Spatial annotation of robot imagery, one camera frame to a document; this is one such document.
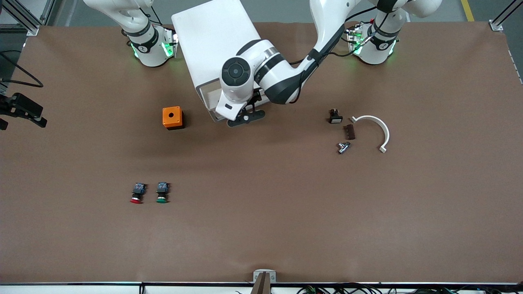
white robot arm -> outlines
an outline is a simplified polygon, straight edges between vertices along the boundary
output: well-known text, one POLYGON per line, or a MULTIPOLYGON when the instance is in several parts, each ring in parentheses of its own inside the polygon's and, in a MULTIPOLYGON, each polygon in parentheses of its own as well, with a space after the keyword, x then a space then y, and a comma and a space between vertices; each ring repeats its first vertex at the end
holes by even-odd
POLYGON ((417 17, 423 18, 434 13, 441 0, 409 0, 401 8, 394 10, 393 13, 385 19, 387 11, 379 9, 378 0, 369 0, 378 7, 378 14, 373 24, 358 26, 355 31, 361 32, 361 38, 374 35, 370 42, 357 50, 354 54, 367 64, 380 64, 384 62, 396 44, 396 39, 400 33, 403 24, 406 21, 407 12, 417 17), (378 25, 383 22, 383 26, 378 30, 378 25))
POLYGON ((109 16, 118 23, 131 40, 135 56, 150 67, 164 64, 174 56, 177 36, 172 30, 155 26, 141 9, 154 0, 84 0, 87 6, 109 16))
MULTIPOLYGON (((251 99, 254 82, 264 90, 272 103, 294 103, 299 97, 303 84, 340 40, 345 31, 345 20, 359 2, 360 0, 310 0, 317 42, 296 68, 293 68, 268 40, 253 40, 246 44, 237 56, 227 60, 222 68, 220 73, 222 93, 216 111, 229 120, 235 120, 251 99)), ((381 28, 376 32, 376 27, 374 31, 361 38, 362 49, 366 46, 372 48, 371 43, 365 44, 369 41, 373 42, 376 35, 385 31, 387 27, 393 27, 388 25, 388 22, 395 23, 396 19, 385 18, 387 14, 398 10, 404 13, 401 7, 405 6, 406 9, 416 11, 417 15, 428 15, 439 7, 441 0, 371 0, 371 2, 380 11, 374 23, 380 24, 381 28)), ((399 29, 393 31, 395 33, 393 41, 397 36, 396 31, 399 29)))

metal frame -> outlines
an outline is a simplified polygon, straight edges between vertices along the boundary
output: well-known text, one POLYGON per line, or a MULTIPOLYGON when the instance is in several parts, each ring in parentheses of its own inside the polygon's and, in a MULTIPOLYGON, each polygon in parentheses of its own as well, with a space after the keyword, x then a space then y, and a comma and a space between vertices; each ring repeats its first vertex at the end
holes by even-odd
POLYGON ((523 0, 513 0, 494 20, 489 20, 488 23, 493 31, 503 31, 501 25, 516 9, 523 4, 523 0))
POLYGON ((18 0, 3 0, 2 6, 5 12, 9 13, 27 30, 28 36, 36 36, 38 34, 39 26, 43 23, 22 5, 22 3, 18 0))
MULTIPOLYGON (((523 291, 523 282, 275 282, 271 287, 301 288, 304 286, 332 288, 353 286, 354 283, 371 285, 380 289, 441 288, 457 290, 463 286, 483 286, 500 291, 523 291)), ((164 287, 252 287, 244 282, 14 282, 0 283, 0 286, 164 286, 164 287)))
POLYGON ((5 95, 7 88, 3 84, 0 84, 0 95, 5 95))
POLYGON ((49 23, 49 16, 51 15, 51 11, 53 10, 55 3, 56 0, 47 0, 46 6, 44 7, 42 15, 40 16, 40 21, 43 25, 47 25, 49 23))

orange box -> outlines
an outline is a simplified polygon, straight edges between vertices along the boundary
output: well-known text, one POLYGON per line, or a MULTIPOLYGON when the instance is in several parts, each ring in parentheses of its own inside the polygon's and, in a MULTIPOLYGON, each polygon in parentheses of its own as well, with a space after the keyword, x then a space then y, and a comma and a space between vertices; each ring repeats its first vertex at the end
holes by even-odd
POLYGON ((162 118, 164 127, 169 131, 185 128, 184 112, 179 106, 164 108, 162 118))

white bracket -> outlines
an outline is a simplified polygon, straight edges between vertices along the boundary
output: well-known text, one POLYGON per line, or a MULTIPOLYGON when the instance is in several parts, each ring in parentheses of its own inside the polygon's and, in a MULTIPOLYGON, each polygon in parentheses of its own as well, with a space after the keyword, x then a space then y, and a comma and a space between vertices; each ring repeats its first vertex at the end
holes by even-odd
POLYGON ((38 31, 40 31, 40 26, 36 26, 36 31, 27 31, 27 37, 35 37, 38 35, 38 31))
POLYGON ((256 282, 256 279, 258 278, 259 274, 262 274, 263 272, 267 272, 267 274, 270 277, 270 283, 276 283, 276 271, 272 269, 257 269, 253 273, 253 282, 256 282))
POLYGON ((357 122, 358 120, 361 120, 361 119, 372 120, 373 122, 379 124, 380 127, 383 129, 383 132, 385 133, 385 142, 380 146, 380 151, 381 151, 381 153, 385 153, 387 151, 387 149, 385 148, 385 145, 387 145, 387 143, 389 142, 389 138, 391 136, 387 125, 383 122, 383 120, 381 120, 375 116, 360 116, 358 118, 355 118, 355 117, 351 118, 351 120, 353 122, 357 122))
POLYGON ((490 25, 491 29, 493 31, 503 31, 503 26, 500 24, 499 26, 495 26, 493 23, 492 23, 492 20, 489 19, 488 20, 488 24, 490 25))

yellow floor line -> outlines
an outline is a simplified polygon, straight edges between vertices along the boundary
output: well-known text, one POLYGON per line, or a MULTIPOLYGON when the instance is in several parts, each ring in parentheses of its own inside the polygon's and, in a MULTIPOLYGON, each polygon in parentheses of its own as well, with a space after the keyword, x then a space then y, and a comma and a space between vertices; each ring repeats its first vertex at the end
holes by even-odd
POLYGON ((474 21, 474 16, 470 10, 470 5, 468 0, 461 0, 461 5, 463 5, 463 10, 465 10, 465 15, 467 16, 467 21, 474 21))

